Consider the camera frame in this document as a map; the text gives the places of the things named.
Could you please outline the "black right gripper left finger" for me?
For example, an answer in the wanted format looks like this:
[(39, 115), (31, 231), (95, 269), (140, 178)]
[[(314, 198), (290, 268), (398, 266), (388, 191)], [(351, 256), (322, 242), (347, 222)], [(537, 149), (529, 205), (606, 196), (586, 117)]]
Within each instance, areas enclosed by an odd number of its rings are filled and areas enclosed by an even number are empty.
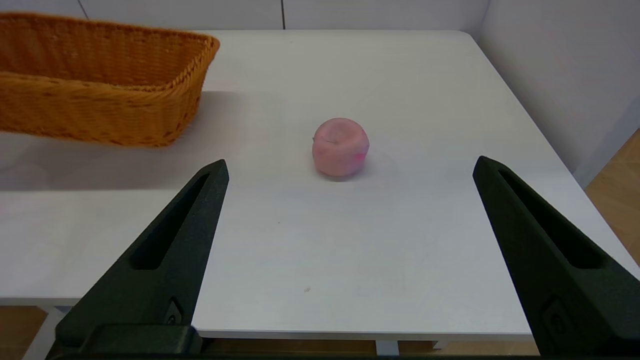
[(197, 357), (192, 326), (229, 184), (201, 168), (55, 327), (63, 357)]

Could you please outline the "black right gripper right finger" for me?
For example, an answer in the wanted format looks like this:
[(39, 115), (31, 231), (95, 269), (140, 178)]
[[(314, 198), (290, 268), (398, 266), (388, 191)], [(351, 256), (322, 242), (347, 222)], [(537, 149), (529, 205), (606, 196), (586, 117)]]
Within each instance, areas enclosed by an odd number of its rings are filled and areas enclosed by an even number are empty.
[(638, 357), (639, 280), (505, 164), (472, 176), (540, 354)]

